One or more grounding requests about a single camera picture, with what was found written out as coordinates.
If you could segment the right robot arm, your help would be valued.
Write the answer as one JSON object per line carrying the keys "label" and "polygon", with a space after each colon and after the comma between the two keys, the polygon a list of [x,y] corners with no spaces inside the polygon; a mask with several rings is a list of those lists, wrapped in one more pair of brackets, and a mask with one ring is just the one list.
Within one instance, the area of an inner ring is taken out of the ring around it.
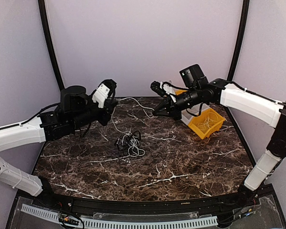
{"label": "right robot arm", "polygon": [[169,82],[151,83],[151,90],[163,98],[154,109],[154,116],[180,120],[183,110],[188,111],[195,105],[214,103],[242,111],[274,128],[266,151],[244,180],[244,189],[234,195],[234,203],[238,207],[244,207],[251,201],[252,192],[259,188],[286,157],[286,101],[267,98],[236,82],[221,78],[209,82],[198,64],[181,70],[180,75],[185,88],[179,95],[174,93],[175,86]]}

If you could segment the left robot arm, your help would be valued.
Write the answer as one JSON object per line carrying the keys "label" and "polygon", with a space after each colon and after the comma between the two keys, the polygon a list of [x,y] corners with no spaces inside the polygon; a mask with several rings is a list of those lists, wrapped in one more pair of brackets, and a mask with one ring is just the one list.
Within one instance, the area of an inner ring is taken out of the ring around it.
{"label": "left robot arm", "polygon": [[[92,122],[106,126],[117,105],[116,83],[104,80],[90,95],[75,85],[61,90],[60,102],[42,108],[28,120],[0,127],[0,152],[33,143],[58,140],[74,134]],[[0,157],[0,182],[22,190],[47,208],[54,208],[58,198],[48,180],[22,171]]]}

